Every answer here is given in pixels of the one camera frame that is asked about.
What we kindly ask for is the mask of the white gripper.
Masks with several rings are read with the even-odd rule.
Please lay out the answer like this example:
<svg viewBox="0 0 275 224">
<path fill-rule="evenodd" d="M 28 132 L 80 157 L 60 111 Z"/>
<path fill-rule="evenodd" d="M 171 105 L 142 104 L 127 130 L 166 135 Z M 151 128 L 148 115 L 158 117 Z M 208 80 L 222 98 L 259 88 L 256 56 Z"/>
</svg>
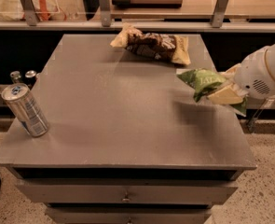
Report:
<svg viewBox="0 0 275 224">
<path fill-rule="evenodd" d="M 275 95 L 275 45 L 265 46 L 248 55 L 241 63 L 228 68 L 221 75 L 235 82 L 255 99 Z M 235 105 L 243 101 L 233 85 L 213 92 L 207 98 L 215 105 Z"/>
</svg>

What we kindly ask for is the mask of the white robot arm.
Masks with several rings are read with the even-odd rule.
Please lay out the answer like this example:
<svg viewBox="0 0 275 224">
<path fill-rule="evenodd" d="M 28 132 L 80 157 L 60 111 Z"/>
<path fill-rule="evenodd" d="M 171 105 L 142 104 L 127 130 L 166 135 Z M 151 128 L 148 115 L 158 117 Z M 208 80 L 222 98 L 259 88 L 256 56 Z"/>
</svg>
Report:
<svg viewBox="0 0 275 224">
<path fill-rule="evenodd" d="M 275 95 L 275 44 L 265 46 L 222 73 L 227 80 L 208 99 L 216 105 L 240 104 L 245 97 Z"/>
</svg>

